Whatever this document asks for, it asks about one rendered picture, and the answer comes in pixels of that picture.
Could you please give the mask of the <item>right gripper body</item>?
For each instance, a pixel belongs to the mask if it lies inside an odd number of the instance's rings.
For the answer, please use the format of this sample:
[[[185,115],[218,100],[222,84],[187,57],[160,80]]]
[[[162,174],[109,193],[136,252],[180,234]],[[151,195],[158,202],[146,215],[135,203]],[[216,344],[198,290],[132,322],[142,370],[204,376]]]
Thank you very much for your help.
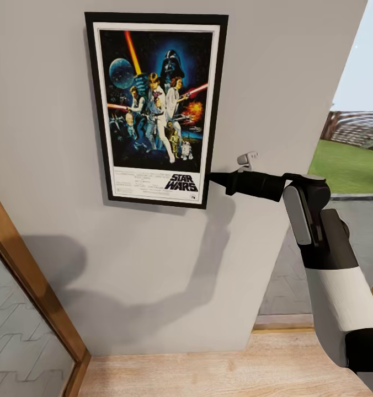
[[[233,195],[236,192],[262,198],[262,189],[268,174],[256,171],[238,170],[231,172],[227,176],[226,195]]]

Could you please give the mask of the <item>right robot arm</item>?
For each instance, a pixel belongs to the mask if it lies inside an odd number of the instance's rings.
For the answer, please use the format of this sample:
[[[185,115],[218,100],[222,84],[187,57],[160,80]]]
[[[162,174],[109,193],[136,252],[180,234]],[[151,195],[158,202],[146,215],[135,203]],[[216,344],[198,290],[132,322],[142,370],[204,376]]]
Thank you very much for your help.
[[[280,202],[281,196],[301,249],[314,327],[328,357],[350,368],[373,392],[373,295],[349,242],[348,226],[336,209],[323,208],[331,191],[326,179],[310,174],[256,172],[258,152],[237,158],[243,167],[206,178],[236,192]],[[286,180],[292,182],[285,187]]]

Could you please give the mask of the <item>poster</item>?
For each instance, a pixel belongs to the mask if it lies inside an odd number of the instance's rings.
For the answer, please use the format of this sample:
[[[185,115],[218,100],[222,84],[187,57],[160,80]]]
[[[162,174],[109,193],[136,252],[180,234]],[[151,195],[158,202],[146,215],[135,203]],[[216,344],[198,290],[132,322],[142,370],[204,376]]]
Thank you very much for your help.
[[[228,15],[84,15],[108,200],[206,210]]]

